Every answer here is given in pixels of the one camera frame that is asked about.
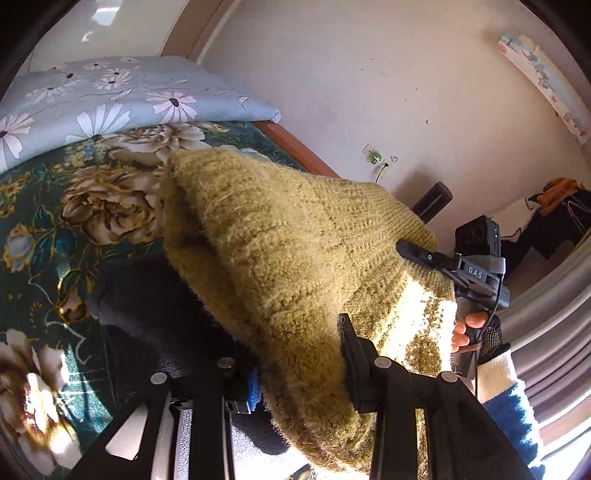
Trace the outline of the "white blue knit sleeve forearm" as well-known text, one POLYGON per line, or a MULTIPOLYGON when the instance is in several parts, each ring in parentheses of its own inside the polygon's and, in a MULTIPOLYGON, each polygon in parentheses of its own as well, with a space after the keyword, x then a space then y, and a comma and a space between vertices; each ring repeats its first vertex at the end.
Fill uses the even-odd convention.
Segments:
POLYGON ((542 479, 543 440, 539 423, 513 363, 511 347, 503 344, 478 366, 478 400, 507 436, 536 479, 542 479))

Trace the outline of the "gloved right hand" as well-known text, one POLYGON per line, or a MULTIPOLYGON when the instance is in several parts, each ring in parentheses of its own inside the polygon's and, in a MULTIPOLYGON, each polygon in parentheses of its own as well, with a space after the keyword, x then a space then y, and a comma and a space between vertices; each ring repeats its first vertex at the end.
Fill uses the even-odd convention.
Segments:
POLYGON ((488 312, 468 313, 457 318, 452 336, 452 363, 456 373, 473 378, 478 366, 508 352, 501 322, 488 312))

